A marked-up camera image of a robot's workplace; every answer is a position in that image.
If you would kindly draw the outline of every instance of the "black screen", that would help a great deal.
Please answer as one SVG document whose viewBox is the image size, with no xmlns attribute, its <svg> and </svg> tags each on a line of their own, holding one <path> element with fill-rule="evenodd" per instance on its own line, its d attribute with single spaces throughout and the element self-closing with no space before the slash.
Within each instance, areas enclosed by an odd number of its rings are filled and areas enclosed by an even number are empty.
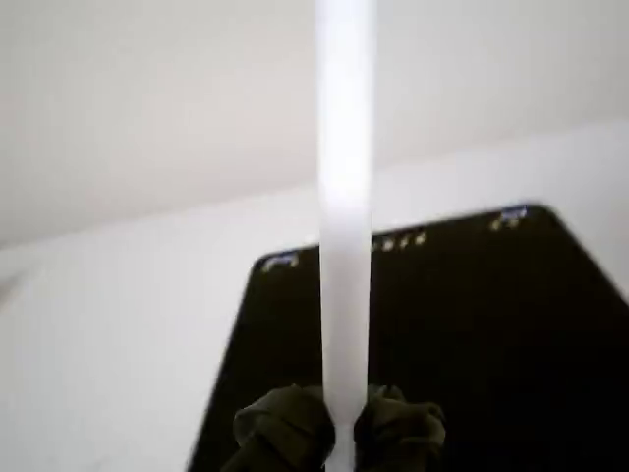
<svg viewBox="0 0 629 472">
<path fill-rule="evenodd" d="M 445 414 L 444 470 L 629 470 L 625 303 L 547 209 L 374 236 L 369 382 Z M 191 471 L 237 451 L 237 410 L 321 384 L 317 247 L 254 265 Z"/>
</svg>

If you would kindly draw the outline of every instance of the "white surface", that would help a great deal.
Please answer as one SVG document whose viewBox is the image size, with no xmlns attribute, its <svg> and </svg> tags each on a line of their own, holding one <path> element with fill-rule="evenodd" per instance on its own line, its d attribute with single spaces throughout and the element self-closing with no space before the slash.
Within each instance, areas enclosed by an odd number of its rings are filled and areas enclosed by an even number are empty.
<svg viewBox="0 0 629 472">
<path fill-rule="evenodd" d="M 398 166 L 374 224 L 546 202 L 627 294 L 628 155 L 624 122 Z M 183 470 L 251 264 L 316 222 L 304 188 L 0 252 L 0 470 Z"/>
<path fill-rule="evenodd" d="M 346 472 L 367 401 L 375 0 L 316 7 L 323 397 L 336 428 L 325 470 Z"/>
<path fill-rule="evenodd" d="M 380 164 L 629 117 L 626 0 L 378 10 Z M 0 244 L 314 181 L 314 2 L 0 0 Z"/>
</svg>

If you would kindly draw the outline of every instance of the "black tablet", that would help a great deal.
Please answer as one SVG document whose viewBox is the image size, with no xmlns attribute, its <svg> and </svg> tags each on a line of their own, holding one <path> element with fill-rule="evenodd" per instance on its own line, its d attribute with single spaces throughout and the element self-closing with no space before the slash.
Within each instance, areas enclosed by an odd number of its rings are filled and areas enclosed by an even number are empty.
<svg viewBox="0 0 629 472">
<path fill-rule="evenodd" d="M 369 382 L 445 414 L 444 470 L 629 470 L 629 310 L 557 217 L 515 206 L 373 237 Z M 252 269 L 190 470 L 237 410 L 321 384 L 317 247 Z"/>
</svg>

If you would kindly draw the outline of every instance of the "white tube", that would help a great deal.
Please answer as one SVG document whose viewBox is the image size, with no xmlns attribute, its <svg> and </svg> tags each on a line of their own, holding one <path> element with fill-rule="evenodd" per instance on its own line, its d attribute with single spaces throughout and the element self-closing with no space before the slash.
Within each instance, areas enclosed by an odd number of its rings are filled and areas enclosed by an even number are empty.
<svg viewBox="0 0 629 472">
<path fill-rule="evenodd" d="M 323 391 L 336 427 L 326 470 L 350 472 L 367 400 L 375 11 L 372 0 L 316 7 Z"/>
</svg>

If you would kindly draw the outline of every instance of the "black panel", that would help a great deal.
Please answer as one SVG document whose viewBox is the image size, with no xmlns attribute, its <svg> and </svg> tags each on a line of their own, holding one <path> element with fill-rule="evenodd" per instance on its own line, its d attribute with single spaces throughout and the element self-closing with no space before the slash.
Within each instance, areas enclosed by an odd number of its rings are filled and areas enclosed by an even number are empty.
<svg viewBox="0 0 629 472">
<path fill-rule="evenodd" d="M 442 406 L 445 470 L 629 470 L 628 310 L 549 211 L 374 241 L 370 383 Z M 193 472 L 219 470 L 237 450 L 236 410 L 321 382 L 317 248 L 273 257 L 252 270 Z"/>
</svg>

